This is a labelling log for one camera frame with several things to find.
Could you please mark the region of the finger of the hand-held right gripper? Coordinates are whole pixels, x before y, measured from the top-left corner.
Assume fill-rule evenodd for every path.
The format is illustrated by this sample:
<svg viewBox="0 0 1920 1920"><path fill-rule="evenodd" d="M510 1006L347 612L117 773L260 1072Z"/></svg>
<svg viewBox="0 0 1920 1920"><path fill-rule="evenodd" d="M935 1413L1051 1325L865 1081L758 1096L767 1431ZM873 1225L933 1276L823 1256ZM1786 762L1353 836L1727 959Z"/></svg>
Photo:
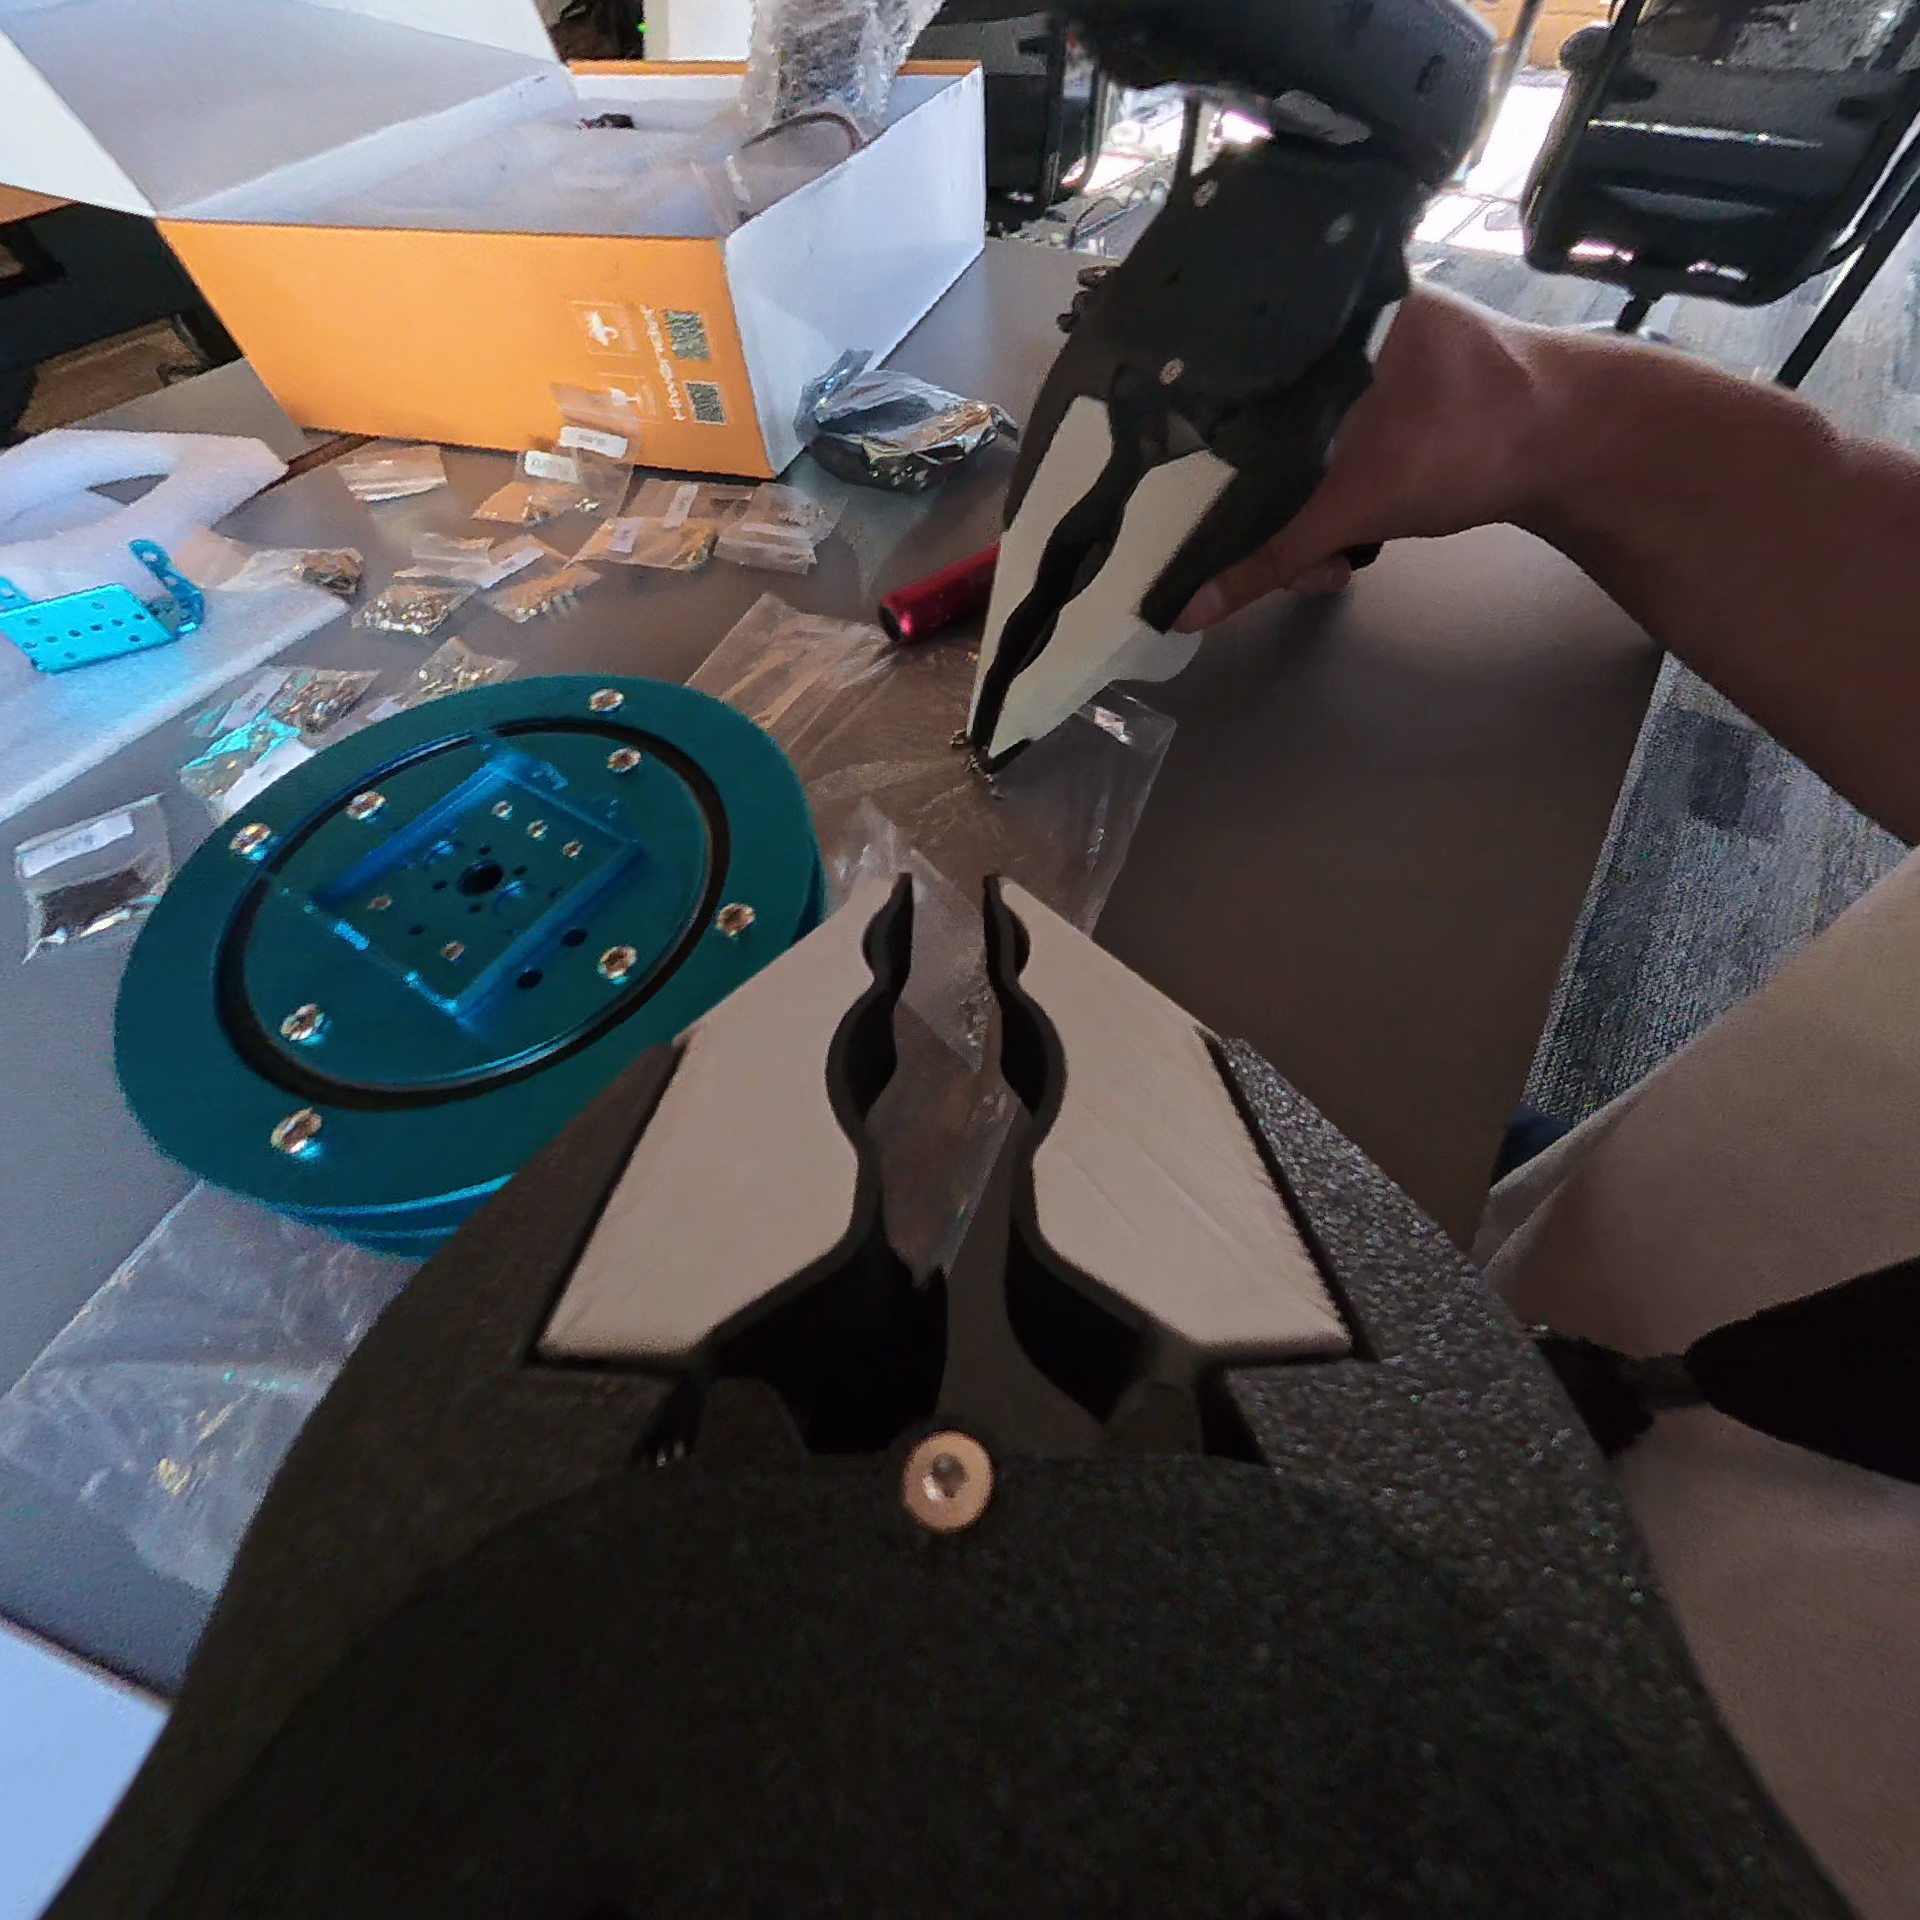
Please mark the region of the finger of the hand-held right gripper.
<svg viewBox="0 0 1920 1920"><path fill-rule="evenodd" d="M1061 615L1090 553L1113 538L1115 488L1108 400L1074 396L999 538L970 745L1031 745L1068 716Z"/></svg>
<svg viewBox="0 0 1920 1920"><path fill-rule="evenodd" d="M1143 604L1234 478L1237 467L1214 453L1146 471L1108 558L1088 586L1067 597L1051 634L998 698L996 716L978 716L978 757L1022 754L1154 653L1163 634L1143 615Z"/></svg>

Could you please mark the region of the orange and white cardboard box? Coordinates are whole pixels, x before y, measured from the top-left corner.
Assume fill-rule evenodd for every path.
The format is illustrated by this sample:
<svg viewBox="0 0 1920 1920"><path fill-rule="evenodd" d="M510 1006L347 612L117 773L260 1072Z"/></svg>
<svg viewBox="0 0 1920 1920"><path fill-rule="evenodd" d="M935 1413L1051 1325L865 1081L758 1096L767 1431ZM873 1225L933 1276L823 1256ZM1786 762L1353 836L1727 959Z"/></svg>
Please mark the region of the orange and white cardboard box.
<svg viewBox="0 0 1920 1920"><path fill-rule="evenodd" d="M985 80L750 142L741 64L570 66L537 4L5 4L5 184L142 215L311 429L519 448L566 389L773 478L985 244ZM638 131L578 131L620 109Z"/></svg>

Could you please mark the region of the person's right forearm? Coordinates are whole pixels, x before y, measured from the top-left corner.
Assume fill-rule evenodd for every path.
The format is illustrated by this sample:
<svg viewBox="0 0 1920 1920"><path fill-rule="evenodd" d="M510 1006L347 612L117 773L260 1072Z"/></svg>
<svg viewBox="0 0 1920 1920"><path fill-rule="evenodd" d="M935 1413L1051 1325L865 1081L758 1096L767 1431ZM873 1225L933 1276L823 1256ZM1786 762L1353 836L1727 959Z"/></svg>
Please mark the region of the person's right forearm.
<svg viewBox="0 0 1920 1920"><path fill-rule="evenodd" d="M1916 457L1685 352L1495 335L1526 376L1500 514L1916 845Z"/></svg>

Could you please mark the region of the teal round robot base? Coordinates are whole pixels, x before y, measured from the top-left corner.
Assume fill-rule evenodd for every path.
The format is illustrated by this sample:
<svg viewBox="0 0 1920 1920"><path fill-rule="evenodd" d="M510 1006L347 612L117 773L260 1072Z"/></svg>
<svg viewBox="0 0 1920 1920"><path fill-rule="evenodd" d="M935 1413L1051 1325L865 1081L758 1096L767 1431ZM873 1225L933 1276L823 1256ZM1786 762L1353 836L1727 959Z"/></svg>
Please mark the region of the teal round robot base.
<svg viewBox="0 0 1920 1920"><path fill-rule="evenodd" d="M532 677L233 808L134 942L122 1093L159 1151L422 1256L826 915L804 783L688 684Z"/></svg>

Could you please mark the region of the grey desk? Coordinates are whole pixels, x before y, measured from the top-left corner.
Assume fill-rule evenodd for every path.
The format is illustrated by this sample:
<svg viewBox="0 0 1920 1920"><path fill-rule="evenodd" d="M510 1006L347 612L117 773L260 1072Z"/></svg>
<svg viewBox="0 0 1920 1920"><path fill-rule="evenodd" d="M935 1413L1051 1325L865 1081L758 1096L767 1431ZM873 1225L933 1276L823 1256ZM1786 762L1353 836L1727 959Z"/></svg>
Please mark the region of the grey desk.
<svg viewBox="0 0 1920 1920"><path fill-rule="evenodd" d="M1074 255L987 240L894 361L1026 409L1077 290ZM692 677L762 590L866 620L900 583L985 546L1010 467L857 494L814 574L613 570L517 640L522 674ZM1472 1239L1611 828L1658 648L1513 526L1390 544L1353 590L1269 597L1140 696L1174 738L1097 925L1129 968L1254 1044L1457 1244ZM191 1188L112 1068L129 942L23 962L12 850L161 794L175 855L210 832L180 789L178 716L5 825L5 1391ZM167 1693L204 1598L82 1503L5 1461L5 1621Z"/></svg>

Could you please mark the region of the wooden-topped desk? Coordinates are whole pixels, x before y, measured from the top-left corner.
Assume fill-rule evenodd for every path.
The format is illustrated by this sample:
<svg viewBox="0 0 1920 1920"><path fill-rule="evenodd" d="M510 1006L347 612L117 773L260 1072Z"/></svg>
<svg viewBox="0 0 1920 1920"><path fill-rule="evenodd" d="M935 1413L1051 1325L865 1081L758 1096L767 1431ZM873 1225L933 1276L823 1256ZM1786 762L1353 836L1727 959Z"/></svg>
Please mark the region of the wooden-topped desk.
<svg viewBox="0 0 1920 1920"><path fill-rule="evenodd" d="M2 227L5 416L26 405L42 361L174 320L197 290L142 215L59 205Z"/></svg>

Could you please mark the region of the person's right hand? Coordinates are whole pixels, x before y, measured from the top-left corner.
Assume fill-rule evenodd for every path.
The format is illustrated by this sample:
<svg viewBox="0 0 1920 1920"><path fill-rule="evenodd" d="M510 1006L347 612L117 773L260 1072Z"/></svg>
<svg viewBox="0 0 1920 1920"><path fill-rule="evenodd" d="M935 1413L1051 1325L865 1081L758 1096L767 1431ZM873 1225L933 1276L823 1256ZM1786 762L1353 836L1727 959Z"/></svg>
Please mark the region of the person's right hand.
<svg viewBox="0 0 1920 1920"><path fill-rule="evenodd" d="M1543 324L1451 292L1409 292L1308 504L1202 586L1177 629L1200 634L1280 590L1334 596L1391 542L1515 516L1532 488L1556 352Z"/></svg>

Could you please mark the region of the red pen screwdriver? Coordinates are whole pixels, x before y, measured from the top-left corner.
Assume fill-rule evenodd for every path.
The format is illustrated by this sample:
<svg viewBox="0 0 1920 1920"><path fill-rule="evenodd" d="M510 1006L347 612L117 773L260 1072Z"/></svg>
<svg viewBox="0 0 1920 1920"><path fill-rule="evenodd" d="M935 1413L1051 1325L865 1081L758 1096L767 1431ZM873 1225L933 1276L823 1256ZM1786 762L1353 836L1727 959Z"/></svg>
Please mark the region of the red pen screwdriver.
<svg viewBox="0 0 1920 1920"><path fill-rule="evenodd" d="M992 600L999 542L886 592L876 622L896 645L919 645L985 612Z"/></svg>

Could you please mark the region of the black office chair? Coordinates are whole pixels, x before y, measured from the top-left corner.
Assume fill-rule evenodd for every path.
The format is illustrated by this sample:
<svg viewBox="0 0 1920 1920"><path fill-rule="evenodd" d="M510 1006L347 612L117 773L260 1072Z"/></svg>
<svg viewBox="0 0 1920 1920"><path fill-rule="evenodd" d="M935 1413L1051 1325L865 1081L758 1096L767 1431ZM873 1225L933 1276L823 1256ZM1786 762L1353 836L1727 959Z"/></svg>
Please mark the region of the black office chair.
<svg viewBox="0 0 1920 1920"><path fill-rule="evenodd" d="M1061 201L1093 153L1098 68L1061 12L983 24L987 232Z"/></svg>
<svg viewBox="0 0 1920 1920"><path fill-rule="evenodd" d="M1919 4L1626 3L1558 64L1526 266L1620 287L1620 335L1838 276L1772 376L1801 389L1916 224Z"/></svg>

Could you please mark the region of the bubble wrap pouch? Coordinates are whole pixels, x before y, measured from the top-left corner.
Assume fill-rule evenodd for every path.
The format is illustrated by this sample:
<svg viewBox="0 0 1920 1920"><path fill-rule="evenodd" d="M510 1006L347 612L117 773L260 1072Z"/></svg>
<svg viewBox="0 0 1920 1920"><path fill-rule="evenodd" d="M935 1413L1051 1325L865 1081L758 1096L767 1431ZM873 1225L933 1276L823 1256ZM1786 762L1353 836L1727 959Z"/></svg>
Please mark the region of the bubble wrap pouch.
<svg viewBox="0 0 1920 1920"><path fill-rule="evenodd" d="M943 3L753 3L747 77L784 90L866 93L894 84Z"/></svg>

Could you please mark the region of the black chest harness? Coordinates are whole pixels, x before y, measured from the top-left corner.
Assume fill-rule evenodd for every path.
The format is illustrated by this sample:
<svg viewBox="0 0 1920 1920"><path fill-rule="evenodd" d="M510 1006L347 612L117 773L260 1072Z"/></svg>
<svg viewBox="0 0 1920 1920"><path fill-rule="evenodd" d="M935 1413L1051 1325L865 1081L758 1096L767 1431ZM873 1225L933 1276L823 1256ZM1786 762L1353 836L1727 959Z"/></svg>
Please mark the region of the black chest harness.
<svg viewBox="0 0 1920 1920"><path fill-rule="evenodd" d="M1819 1456L1919 1482L1919 1261L1721 1325L1680 1353L1626 1357L1534 1327L1601 1453L1627 1453L1665 1413L1711 1407Z"/></svg>

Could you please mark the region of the white foam sheet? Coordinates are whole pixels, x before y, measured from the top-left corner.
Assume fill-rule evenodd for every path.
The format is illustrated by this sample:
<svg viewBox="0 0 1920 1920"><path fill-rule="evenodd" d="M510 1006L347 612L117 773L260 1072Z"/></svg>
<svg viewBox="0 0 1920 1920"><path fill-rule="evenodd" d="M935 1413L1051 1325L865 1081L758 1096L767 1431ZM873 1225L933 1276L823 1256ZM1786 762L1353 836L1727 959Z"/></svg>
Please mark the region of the white foam sheet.
<svg viewBox="0 0 1920 1920"><path fill-rule="evenodd" d="M5 645L2 819L207 703L347 611L341 592L304 581L282 549L255 583L234 588L233 579L255 558L260 552L242 542L193 530L183 570L204 588L207 615L193 634L161 649L42 677Z"/></svg>

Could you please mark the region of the white instruction booklet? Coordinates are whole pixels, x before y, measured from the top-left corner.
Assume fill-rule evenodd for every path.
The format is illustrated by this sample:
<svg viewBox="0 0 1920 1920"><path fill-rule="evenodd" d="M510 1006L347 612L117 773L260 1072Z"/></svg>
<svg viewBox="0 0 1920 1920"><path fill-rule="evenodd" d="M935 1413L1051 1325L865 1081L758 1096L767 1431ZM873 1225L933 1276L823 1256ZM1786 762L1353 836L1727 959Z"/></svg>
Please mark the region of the white instruction booklet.
<svg viewBox="0 0 1920 1920"><path fill-rule="evenodd" d="M166 1700L2 1620L2 1917L42 1914L166 1717Z"/></svg>

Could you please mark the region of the white foam cutout piece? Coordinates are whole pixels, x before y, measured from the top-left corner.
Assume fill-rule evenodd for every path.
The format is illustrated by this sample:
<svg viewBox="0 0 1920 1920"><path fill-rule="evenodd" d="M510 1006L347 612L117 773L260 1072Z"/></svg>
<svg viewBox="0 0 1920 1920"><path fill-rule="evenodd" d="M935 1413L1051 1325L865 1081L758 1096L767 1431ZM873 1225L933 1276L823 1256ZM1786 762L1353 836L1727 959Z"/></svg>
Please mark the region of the white foam cutout piece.
<svg viewBox="0 0 1920 1920"><path fill-rule="evenodd" d="M167 544L217 526L287 473L260 437L52 429L2 453L2 544L96 526Z"/></svg>

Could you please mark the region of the blue U bracket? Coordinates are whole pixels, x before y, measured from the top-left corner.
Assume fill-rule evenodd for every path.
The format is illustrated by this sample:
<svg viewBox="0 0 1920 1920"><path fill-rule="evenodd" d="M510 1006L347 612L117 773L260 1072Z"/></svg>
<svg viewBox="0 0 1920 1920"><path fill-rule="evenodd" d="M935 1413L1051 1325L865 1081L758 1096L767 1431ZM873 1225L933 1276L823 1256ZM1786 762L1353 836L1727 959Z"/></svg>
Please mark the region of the blue U bracket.
<svg viewBox="0 0 1920 1920"><path fill-rule="evenodd" d="M31 597L2 579L2 637L46 674L127 660L191 637L204 622L204 590L154 538L129 542L156 592L105 583L52 597Z"/></svg>

